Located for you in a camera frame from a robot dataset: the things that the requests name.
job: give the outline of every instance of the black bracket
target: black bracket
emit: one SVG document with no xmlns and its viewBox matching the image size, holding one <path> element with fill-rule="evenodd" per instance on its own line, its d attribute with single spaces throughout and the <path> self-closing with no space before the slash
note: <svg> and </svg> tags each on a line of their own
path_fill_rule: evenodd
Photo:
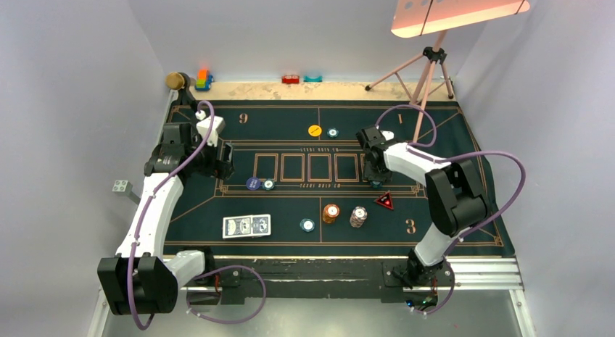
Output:
<svg viewBox="0 0 615 337">
<path fill-rule="evenodd" d="M 417 290 L 419 286 L 435 287 L 453 285 L 451 277 L 446 275 L 441 266 L 434 266 L 429 278 L 424 282 L 418 283 L 412 280 L 408 271 L 403 270 L 402 265 L 383 263 L 382 266 L 383 287 L 382 292 L 388 295 L 381 301 L 383 303 L 399 303 L 399 298 L 403 298 L 408 307 L 415 307 L 425 311 L 429 307 L 434 307 L 438 302 L 438 295 L 433 290 Z"/>
<path fill-rule="evenodd" d="M 384 162 L 384 151 L 395 145 L 397 140 L 387 140 L 375 125 L 362 129 L 356 136 L 365 152 L 363 178 L 380 183 L 391 181 L 393 173 Z"/>
<path fill-rule="evenodd" d="M 203 138 L 197 128 L 189 122 L 166 123 L 162 127 L 162 142 L 154 148 L 145 164 L 145 176 L 155 172 L 172 172 L 190 156 Z M 225 143 L 222 160 L 216 159 L 218 148 L 205 145 L 203 150 L 183 168 L 178 176 L 182 183 L 195 172 L 225 180 L 235 172 L 233 164 L 234 147 Z"/>
<path fill-rule="evenodd" d="M 177 302 L 177 280 L 158 257 L 135 259 L 133 292 L 139 314 L 170 313 Z M 128 315 L 126 276 L 128 259 L 105 257 L 98 264 L 98 278 L 114 315 Z"/>
<path fill-rule="evenodd" d="M 444 49 L 439 49 L 438 52 L 435 52 L 433 47 L 425 47 L 423 50 L 423 55 L 429 58 L 431 62 L 440 62 L 440 64 L 444 62 L 444 59 L 446 59 L 447 56 Z"/>
<path fill-rule="evenodd" d="M 470 159 L 425 174 L 429 214 L 441 233 L 453 237 L 487 218 L 490 208 Z"/>
<path fill-rule="evenodd" d="M 407 265 L 385 265 L 383 266 L 384 285 L 387 287 L 407 286 L 429 286 L 434 277 L 443 274 L 444 261 L 440 261 L 432 266 L 423 266 L 410 250 Z"/>
<path fill-rule="evenodd" d="M 177 91 L 177 99 L 171 102 L 171 106 L 189 105 L 190 109 L 196 113 L 198 101 L 190 93 L 190 77 L 183 72 L 180 72 L 179 75 L 183 78 L 183 87 Z"/>
</svg>

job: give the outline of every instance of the printed number 3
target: printed number 3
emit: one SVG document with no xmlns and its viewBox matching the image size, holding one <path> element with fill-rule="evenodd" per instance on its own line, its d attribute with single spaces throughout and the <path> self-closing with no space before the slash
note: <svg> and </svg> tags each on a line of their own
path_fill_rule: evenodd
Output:
<svg viewBox="0 0 615 337">
<path fill-rule="evenodd" d="M 414 234 L 416 232 L 416 226 L 414 225 L 414 220 L 409 219 L 405 221 L 406 224 L 408 224 L 408 229 L 406 230 L 406 232 L 408 232 L 409 234 Z"/>
</svg>

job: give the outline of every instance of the white wall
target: white wall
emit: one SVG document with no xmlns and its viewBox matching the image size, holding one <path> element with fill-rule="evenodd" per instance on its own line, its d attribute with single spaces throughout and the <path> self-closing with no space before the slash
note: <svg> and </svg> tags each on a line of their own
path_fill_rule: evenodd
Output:
<svg viewBox="0 0 615 337">
<path fill-rule="evenodd" d="M 309 70 L 322 72 L 326 80 L 375 80 L 437 37 L 394 36 L 397 0 L 128 1 L 164 71 L 196 75 L 209 67 L 216 80 L 278 79 Z M 449 32 L 443 48 L 451 75 L 483 27 Z M 416 79 L 423 66 L 403 75 Z"/>
<path fill-rule="evenodd" d="M 86 334 L 135 210 L 110 188 L 142 180 L 162 80 L 126 0 L 0 0 L 0 336 Z"/>
<path fill-rule="evenodd" d="M 525 163 L 505 214 L 540 336 L 612 336 L 615 327 L 615 0 L 538 0 L 487 24 L 457 95 L 483 149 Z M 499 202 L 517 183 L 493 160 Z"/>
</svg>

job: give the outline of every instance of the green felt table mat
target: green felt table mat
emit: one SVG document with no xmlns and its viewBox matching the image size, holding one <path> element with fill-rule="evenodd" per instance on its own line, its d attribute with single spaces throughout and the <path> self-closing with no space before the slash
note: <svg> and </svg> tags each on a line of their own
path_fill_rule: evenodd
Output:
<svg viewBox="0 0 615 337">
<path fill-rule="evenodd" d="M 395 256 L 406 255 L 424 236 L 432 221 L 423 186 L 395 173 L 393 181 L 376 190 L 362 179 L 364 157 L 355 134 L 373 124 L 398 101 L 212 101 L 215 114 L 226 121 L 220 144 L 233 143 L 236 172 L 221 181 L 192 175 L 173 211 L 165 254 L 189 246 L 208 245 L 216 255 L 242 256 Z M 424 151 L 451 157 L 479 150 L 476 139 L 455 101 L 430 101 L 427 112 L 437 124 L 437 142 Z M 382 121 L 382 130 L 410 140 L 417 111 L 398 109 Z M 167 122 L 194 119 L 188 106 L 172 107 Z M 312 137 L 308 127 L 320 125 L 323 134 Z M 330 139 L 327 128 L 337 128 Z M 421 126 L 420 142 L 429 142 L 429 121 Z M 489 162 L 474 160 L 495 210 L 495 190 Z M 249 191 L 253 175 L 272 178 L 272 191 Z M 391 191 L 394 210 L 374 202 Z M 322 209 L 337 204 L 341 213 L 333 224 L 321 222 Z M 361 228 L 350 226 L 356 206 L 368 211 Z M 222 239 L 223 217 L 271 214 L 271 235 L 262 238 Z M 315 220 L 306 233 L 303 218 Z M 498 218 L 467 237 L 453 255 L 514 255 L 503 221 Z"/>
</svg>

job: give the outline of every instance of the stack of poker chips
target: stack of poker chips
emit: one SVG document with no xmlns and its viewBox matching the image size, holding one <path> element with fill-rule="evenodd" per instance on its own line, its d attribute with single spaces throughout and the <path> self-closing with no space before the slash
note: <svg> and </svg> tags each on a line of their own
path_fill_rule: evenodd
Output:
<svg viewBox="0 0 615 337">
<path fill-rule="evenodd" d="M 327 204 L 323 209 L 323 221 L 325 223 L 333 223 L 339 215 L 339 207 L 335 204 Z"/>
<path fill-rule="evenodd" d="M 364 207 L 356 207 L 350 215 L 350 225 L 359 228 L 367 220 L 367 210 Z"/>
</svg>

